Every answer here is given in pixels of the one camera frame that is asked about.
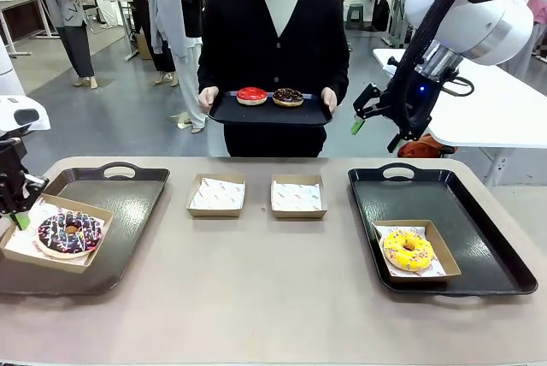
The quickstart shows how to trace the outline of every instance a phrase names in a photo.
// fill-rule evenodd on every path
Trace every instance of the red frosted donut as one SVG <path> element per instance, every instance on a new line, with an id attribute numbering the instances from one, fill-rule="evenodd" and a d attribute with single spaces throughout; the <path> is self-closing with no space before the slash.
<path id="1" fill-rule="evenodd" d="M 268 99 L 268 93 L 250 86 L 238 91 L 238 102 L 242 105 L 260 105 Z"/>

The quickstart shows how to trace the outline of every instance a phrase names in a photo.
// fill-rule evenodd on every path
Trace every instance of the cardboard box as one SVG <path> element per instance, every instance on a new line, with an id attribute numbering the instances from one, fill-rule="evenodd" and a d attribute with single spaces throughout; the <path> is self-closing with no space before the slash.
<path id="1" fill-rule="evenodd" d="M 394 282 L 438 282 L 438 281 L 447 281 L 454 276 L 459 276 L 462 274 L 456 260 L 450 253 L 448 246 L 445 244 L 443 237 L 438 232 L 437 227 L 432 221 L 423 220 L 423 221 L 375 221 L 374 225 L 379 227 L 425 227 L 426 228 L 426 239 L 431 243 L 433 251 L 437 256 L 438 260 L 443 265 L 444 272 L 446 276 L 429 276 L 423 278 L 403 278 L 400 276 L 393 276 L 390 274 L 390 278 Z M 380 234 L 377 230 L 374 230 L 378 241 L 380 240 Z M 387 258 L 384 256 L 382 251 L 382 257 L 384 257 L 385 264 L 388 264 Z"/>
<path id="2" fill-rule="evenodd" d="M 10 259 L 13 261 L 31 263 L 33 265 L 44 266 L 46 268 L 60 269 L 67 272 L 73 272 L 75 274 L 84 273 L 91 266 L 91 264 L 95 260 L 95 256 L 97 255 L 99 249 L 103 245 L 103 242 L 107 234 L 109 233 L 110 224 L 112 223 L 114 214 L 107 210 L 101 210 L 100 208 L 95 208 L 94 206 L 71 201 L 70 199 L 54 197 L 47 194 L 42 194 L 40 197 L 43 198 L 45 202 L 48 204 L 61 206 L 62 208 L 65 208 L 67 210 L 73 210 L 74 212 L 83 212 L 85 214 L 91 215 L 97 219 L 104 221 L 104 226 L 102 228 L 102 238 L 99 241 L 96 250 L 94 250 L 92 253 L 90 253 L 87 256 L 87 259 L 85 260 L 85 264 L 83 265 L 71 263 L 69 259 L 67 261 L 62 261 L 62 262 L 57 260 L 53 261 L 50 259 L 45 259 L 41 257 L 31 257 L 22 253 L 11 251 L 6 249 L 5 246 L 10 240 L 11 235 L 14 233 L 14 231 L 19 230 L 19 228 L 17 228 L 17 226 L 14 223 L 10 225 L 10 227 L 8 228 L 8 230 L 2 237 L 2 240 L 0 240 L 0 250 L 2 250 L 2 253 L 6 256 L 6 259 Z"/>
<path id="3" fill-rule="evenodd" d="M 190 215 L 194 217 L 216 217 L 216 218 L 239 218 L 241 211 L 243 210 L 243 205 L 245 203 L 245 194 L 243 199 L 243 204 L 238 210 L 196 210 L 191 208 L 191 201 L 194 199 L 194 196 L 199 190 L 199 187 L 202 185 L 202 179 L 209 178 L 211 180 L 224 180 L 225 182 L 232 182 L 234 184 L 244 184 L 245 175 L 242 174 L 198 174 L 194 180 L 194 184 L 190 190 L 190 196 L 188 197 L 188 202 L 186 203 L 186 209 L 190 212 Z"/>
<path id="4" fill-rule="evenodd" d="M 137 34 L 136 38 L 140 58 L 142 60 L 151 60 L 152 55 L 150 54 L 150 50 L 148 48 L 148 45 L 146 44 L 146 38 L 144 37 L 144 34 Z"/>
<path id="5" fill-rule="evenodd" d="M 278 184 L 296 184 L 296 185 L 318 185 L 321 196 L 321 210 L 276 210 L 274 208 L 274 182 Z M 273 216 L 277 219 L 323 219 L 326 212 L 328 211 L 326 205 L 326 193 L 325 187 L 323 186 L 323 179 L 321 175 L 274 175 L 272 177 L 272 186 L 270 189 L 270 204 L 272 207 Z"/>

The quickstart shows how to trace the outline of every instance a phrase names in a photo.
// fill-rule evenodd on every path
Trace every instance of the yellow frosted donut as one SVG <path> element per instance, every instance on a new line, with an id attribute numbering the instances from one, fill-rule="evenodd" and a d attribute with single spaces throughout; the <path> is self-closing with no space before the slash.
<path id="1" fill-rule="evenodd" d="M 435 256 L 431 244 L 410 231 L 396 231 L 387 235 L 384 254 L 388 261 L 409 272 L 427 268 Z"/>

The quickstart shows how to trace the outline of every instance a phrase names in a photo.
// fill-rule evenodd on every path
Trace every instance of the red icing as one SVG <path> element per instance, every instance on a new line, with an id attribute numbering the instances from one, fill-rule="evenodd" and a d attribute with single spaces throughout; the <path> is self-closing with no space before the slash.
<path id="1" fill-rule="evenodd" d="M 250 86 L 238 91 L 238 98 L 244 99 L 246 101 L 260 101 L 261 99 L 267 98 L 268 93 L 260 88 L 255 88 Z"/>

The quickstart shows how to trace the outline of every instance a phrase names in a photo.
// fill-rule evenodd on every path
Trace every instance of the person's left hand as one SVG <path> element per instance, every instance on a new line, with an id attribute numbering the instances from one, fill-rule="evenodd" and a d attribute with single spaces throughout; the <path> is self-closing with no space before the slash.
<path id="1" fill-rule="evenodd" d="M 325 88 L 321 93 L 321 99 L 323 103 L 328 107 L 328 110 L 331 111 L 331 114 L 334 114 L 336 107 L 338 107 L 338 98 L 336 97 L 336 92 L 330 88 Z"/>

